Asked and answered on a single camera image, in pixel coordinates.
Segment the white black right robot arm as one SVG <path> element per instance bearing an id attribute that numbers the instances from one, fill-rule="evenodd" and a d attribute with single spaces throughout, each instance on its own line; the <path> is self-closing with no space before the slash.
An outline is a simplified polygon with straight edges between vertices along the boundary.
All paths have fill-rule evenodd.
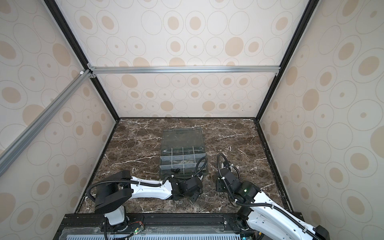
<path id="1" fill-rule="evenodd" d="M 230 200 L 241 207 L 236 219 L 240 228 L 260 232 L 272 240 L 330 239 L 324 227 L 314 227 L 295 217 L 253 183 L 241 182 L 230 168 L 219 167 L 218 183 Z"/>

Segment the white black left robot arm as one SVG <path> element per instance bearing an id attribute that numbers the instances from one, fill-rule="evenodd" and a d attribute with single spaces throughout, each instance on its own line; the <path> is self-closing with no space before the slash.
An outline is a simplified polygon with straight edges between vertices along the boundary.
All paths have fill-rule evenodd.
<path id="1" fill-rule="evenodd" d="M 203 174 L 197 171 L 189 178 L 170 176 L 162 181 L 143 180 L 123 170 L 86 189 L 95 204 L 95 213 L 107 218 L 111 226 L 127 222 L 123 204 L 130 199 L 153 198 L 178 201 L 188 198 L 194 202 L 203 193 Z"/>

